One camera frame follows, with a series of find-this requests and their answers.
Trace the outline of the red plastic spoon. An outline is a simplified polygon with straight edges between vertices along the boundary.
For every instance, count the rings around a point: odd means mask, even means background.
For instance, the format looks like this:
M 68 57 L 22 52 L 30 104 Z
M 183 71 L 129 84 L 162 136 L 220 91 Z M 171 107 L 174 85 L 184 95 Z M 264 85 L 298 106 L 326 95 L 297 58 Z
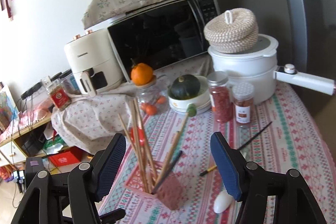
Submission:
M 138 132 L 138 139 L 139 139 L 139 143 L 141 146 L 144 146 L 144 132 L 143 132 L 143 129 L 138 127 L 137 128 L 137 132 Z M 129 130 L 129 134 L 130 134 L 130 138 L 131 138 L 131 141 L 133 143 L 135 143 L 135 139 L 134 139 L 134 132 L 133 132 L 133 128 L 131 127 L 130 130 Z

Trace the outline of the long bamboo chopstick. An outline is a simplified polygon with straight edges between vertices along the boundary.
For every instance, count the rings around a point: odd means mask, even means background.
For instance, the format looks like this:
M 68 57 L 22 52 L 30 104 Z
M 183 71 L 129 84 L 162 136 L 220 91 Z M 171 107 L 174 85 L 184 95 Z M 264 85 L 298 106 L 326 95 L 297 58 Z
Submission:
M 130 100 L 129 106 L 130 106 L 130 111 L 131 111 L 131 122 L 132 122 L 132 128 L 133 128 L 135 151 L 136 151 L 137 158 L 138 158 L 139 171 L 140 171 L 140 175 L 141 175 L 142 183 L 143 183 L 143 191 L 147 193 L 149 189 L 147 185 L 145 167 L 143 164 L 143 156 L 142 156 L 141 146 L 140 146 L 139 137 L 138 137 L 137 119 L 136 119 L 136 114 L 135 114 L 134 101 Z

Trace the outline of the brown wooden chopstick pair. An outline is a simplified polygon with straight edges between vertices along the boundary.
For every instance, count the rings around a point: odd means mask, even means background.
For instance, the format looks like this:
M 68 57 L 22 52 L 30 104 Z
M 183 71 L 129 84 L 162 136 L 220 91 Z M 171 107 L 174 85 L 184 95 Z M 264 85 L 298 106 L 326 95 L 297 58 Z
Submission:
M 163 162 L 163 166 L 162 166 L 162 169 L 161 169 L 161 173 L 159 174 L 159 177 L 157 178 L 157 181 L 155 182 L 155 186 L 158 186 L 159 182 L 163 179 L 163 175 L 166 173 L 167 169 L 168 169 L 168 166 L 171 162 L 171 159 L 173 157 L 173 154 L 174 154 L 174 151 L 176 149 L 176 146 L 179 142 L 179 139 L 182 135 L 182 132 L 183 132 L 183 129 L 186 125 L 186 122 L 187 122 L 187 119 L 189 117 L 189 113 L 186 113 L 185 117 L 183 118 L 183 121 L 181 123 L 181 126 L 179 128 L 179 130 L 177 131 L 177 133 L 175 134 L 175 137 L 173 139 L 173 143 L 169 149 L 169 152 L 167 154 L 167 157 L 165 159 L 165 161 Z

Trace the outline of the white plastic spoon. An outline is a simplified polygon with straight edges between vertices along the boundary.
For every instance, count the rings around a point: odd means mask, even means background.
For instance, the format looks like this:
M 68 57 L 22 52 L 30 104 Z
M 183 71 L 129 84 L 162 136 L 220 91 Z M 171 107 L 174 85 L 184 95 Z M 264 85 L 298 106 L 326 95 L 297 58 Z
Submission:
M 227 192 L 226 187 L 223 185 L 223 189 L 217 195 L 214 201 L 213 210 L 216 214 L 221 214 L 226 211 L 232 203 L 234 203 L 234 198 Z

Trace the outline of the patterned tablecloth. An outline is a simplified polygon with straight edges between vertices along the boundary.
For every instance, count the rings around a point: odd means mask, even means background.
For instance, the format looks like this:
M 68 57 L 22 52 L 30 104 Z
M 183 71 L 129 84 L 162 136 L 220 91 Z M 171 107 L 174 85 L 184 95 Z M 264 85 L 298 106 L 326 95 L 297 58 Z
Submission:
M 145 126 L 157 166 L 170 151 L 176 165 L 145 193 L 129 148 L 100 209 L 112 222 L 335 223 L 335 164 L 290 85 L 278 83 L 247 127 L 171 109 Z

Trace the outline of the green lime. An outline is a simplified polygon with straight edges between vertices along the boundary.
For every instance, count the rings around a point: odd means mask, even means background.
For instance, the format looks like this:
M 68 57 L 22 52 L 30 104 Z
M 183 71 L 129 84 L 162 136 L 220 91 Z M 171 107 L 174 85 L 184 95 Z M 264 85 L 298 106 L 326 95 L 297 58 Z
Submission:
M 189 104 L 186 110 L 188 117 L 194 117 L 197 114 L 197 107 L 194 104 Z

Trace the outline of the white bowl with squash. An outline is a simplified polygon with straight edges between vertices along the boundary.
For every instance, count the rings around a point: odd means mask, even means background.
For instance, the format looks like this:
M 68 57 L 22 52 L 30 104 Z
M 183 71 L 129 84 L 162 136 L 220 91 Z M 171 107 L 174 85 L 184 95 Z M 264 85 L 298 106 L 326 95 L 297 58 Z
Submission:
M 197 114 L 202 114 L 211 108 L 211 100 L 207 79 L 204 76 L 196 76 L 200 81 L 201 87 L 198 95 L 187 100 L 178 100 L 172 97 L 168 91 L 169 105 L 177 113 L 185 113 L 189 108 L 194 108 Z

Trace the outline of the small orange tangerine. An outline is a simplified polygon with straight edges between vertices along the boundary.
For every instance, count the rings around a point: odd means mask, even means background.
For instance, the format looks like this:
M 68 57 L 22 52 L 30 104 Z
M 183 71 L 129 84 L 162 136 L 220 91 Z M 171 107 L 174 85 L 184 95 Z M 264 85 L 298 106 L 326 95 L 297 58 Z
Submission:
M 145 108 L 145 112 L 147 115 L 149 116 L 153 116 L 153 115 L 156 115 L 157 114 L 157 107 L 155 105 L 146 105 L 146 108 Z

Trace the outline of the clear glass jar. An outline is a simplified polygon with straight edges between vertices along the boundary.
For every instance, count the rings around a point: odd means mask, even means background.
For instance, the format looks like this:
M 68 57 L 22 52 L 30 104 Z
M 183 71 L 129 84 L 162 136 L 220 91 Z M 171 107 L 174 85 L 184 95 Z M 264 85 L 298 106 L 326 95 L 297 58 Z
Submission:
M 142 116 L 146 116 L 146 105 L 155 105 L 157 107 L 157 114 L 161 114 L 166 110 L 167 98 L 167 83 L 163 79 L 164 76 L 153 76 L 148 84 L 137 87 L 137 100 Z

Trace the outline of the red tin jar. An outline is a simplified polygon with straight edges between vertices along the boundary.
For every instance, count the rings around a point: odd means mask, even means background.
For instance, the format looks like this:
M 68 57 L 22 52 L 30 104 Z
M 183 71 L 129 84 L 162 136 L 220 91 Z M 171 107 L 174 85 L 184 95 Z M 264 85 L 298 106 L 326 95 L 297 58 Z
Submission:
M 71 99 L 59 82 L 54 81 L 50 83 L 47 90 L 52 102 L 60 111 L 63 111 L 71 104 Z

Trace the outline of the dark green squash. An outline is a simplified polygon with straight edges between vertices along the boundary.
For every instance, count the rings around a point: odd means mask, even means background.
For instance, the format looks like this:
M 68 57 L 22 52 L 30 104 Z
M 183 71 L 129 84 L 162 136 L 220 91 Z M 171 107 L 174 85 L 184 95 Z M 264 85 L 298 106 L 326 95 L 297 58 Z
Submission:
M 183 75 L 174 80 L 170 95 L 176 100 L 188 100 L 196 97 L 200 88 L 201 83 L 195 76 Z

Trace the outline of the white electric pot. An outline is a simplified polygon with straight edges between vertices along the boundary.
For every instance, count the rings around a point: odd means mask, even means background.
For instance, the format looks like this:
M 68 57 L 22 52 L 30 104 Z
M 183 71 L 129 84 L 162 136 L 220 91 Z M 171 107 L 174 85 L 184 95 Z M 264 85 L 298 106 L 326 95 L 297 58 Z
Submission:
M 208 53 L 215 71 L 226 71 L 230 83 L 251 83 L 255 88 L 254 101 L 264 102 L 275 93 L 276 82 L 281 81 L 315 90 L 330 96 L 335 94 L 335 80 L 302 73 L 293 64 L 277 62 L 278 41 L 259 34 L 257 43 L 241 53 L 221 53 L 210 46 Z

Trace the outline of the cream air fryer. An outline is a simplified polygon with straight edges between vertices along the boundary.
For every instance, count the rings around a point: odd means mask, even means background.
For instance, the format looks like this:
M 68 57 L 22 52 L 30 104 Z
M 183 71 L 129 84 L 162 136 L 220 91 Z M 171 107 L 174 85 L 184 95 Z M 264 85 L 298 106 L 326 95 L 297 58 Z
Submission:
M 120 86 L 123 73 L 106 28 L 87 31 L 64 46 L 67 61 L 81 94 L 94 97 Z

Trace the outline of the microwave oven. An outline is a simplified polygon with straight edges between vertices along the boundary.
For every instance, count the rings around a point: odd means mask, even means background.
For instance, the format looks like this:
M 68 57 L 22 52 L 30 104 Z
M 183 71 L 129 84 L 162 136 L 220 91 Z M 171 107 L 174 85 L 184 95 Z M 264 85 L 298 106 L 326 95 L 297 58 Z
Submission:
M 218 14 L 217 0 L 169 0 L 116 20 L 108 31 L 125 80 L 135 64 L 156 71 L 205 53 L 203 30 Z

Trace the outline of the grey refrigerator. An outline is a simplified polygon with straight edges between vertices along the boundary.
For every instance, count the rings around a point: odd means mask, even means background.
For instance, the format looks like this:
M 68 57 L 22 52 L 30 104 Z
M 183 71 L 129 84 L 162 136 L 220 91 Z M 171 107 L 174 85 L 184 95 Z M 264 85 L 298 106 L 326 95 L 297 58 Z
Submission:
M 293 62 L 276 70 L 277 80 L 319 92 L 304 99 L 320 109 L 335 97 L 335 0 L 287 0 Z

